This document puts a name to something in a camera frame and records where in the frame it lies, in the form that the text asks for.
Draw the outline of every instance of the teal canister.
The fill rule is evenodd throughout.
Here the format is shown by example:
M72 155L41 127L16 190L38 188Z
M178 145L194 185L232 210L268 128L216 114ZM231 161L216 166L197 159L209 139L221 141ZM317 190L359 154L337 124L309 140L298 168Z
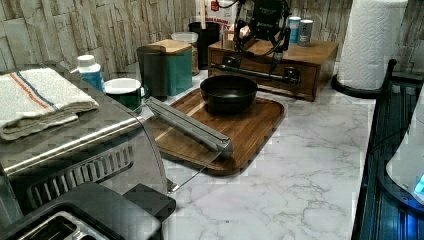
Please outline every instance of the teal canister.
M176 32L171 35L171 38L176 41L185 42L191 45L191 53L192 53L192 73L193 76L199 74L199 52L197 50L197 39L199 35L194 32Z
M192 46L172 39L166 39L152 45L166 48L168 96L175 96L191 88L193 86Z

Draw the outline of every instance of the paper towel holder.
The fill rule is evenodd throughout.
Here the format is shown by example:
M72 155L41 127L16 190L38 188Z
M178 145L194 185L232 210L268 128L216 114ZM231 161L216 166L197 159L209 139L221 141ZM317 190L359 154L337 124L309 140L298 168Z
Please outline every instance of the paper towel holder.
M390 83L390 78L392 77L393 69L395 68L397 61L395 59L390 59L386 71L386 76L384 77L383 85L379 89L375 90L364 90L356 89L349 86L345 86L337 80L337 74L331 79L331 87L343 94L346 94L351 97L362 98L362 99L376 99L378 96L384 94Z

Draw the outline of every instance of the green mug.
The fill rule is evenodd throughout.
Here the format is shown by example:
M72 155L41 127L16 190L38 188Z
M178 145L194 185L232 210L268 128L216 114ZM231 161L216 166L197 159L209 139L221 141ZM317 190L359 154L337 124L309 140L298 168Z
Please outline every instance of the green mug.
M141 82L133 78L117 78L105 82L106 95L132 111L141 111Z

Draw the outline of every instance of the folded towel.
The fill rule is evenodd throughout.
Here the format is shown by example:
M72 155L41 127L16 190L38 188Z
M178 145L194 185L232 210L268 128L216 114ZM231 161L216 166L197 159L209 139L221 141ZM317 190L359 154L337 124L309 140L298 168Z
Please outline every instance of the folded towel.
M78 119L94 99L50 68L0 76L0 137L15 140Z

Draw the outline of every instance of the metal handle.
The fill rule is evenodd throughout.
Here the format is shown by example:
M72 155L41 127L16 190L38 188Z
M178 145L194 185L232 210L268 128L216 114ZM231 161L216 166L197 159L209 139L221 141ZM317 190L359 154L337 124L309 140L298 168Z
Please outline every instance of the metal handle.
M66 156L66 154L70 154L75 149L78 149L79 151L89 149L90 147L99 143L104 143L116 137L117 135L128 133L132 130L140 128L142 126L140 124L141 122L144 122L142 117L129 118L125 121L105 127L97 132L90 133L76 140L62 144L59 147L43 152L42 154L34 156L30 159L26 159L25 161L5 168L4 171L7 176L10 176L12 174L17 174L20 171L31 169L31 167L36 164L45 163L48 160L54 159L58 156Z
M290 78L290 77L286 77L286 76L278 76L278 75L274 75L274 74L266 74L266 73L261 73L261 72L246 70L246 69L237 69L235 67L231 67L231 66L224 65L224 64L211 64L211 67L218 69L220 71L224 71L224 72L241 73L241 74L245 74L245 75L259 77L259 78L262 78L262 79L265 79L265 80L272 80L272 81L282 82L282 83L290 84L290 85L300 85L300 78L296 79L296 78Z
M154 97L148 98L146 105L170 125L202 141L212 150L221 152L221 156L224 158L229 158L233 154L231 139L224 134L162 103Z
M294 67L286 67L284 69L284 77L290 79L291 82L300 83L300 70Z

